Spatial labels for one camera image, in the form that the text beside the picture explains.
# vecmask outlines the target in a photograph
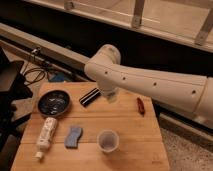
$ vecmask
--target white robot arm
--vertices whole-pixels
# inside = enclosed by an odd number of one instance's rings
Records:
[[[213,78],[121,66],[112,45],[102,46],[84,70],[108,99],[121,87],[213,120]]]

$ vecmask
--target plastic cup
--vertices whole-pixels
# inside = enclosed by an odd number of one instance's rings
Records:
[[[119,136],[115,131],[104,130],[98,135],[97,143],[101,151],[111,153],[119,146]]]

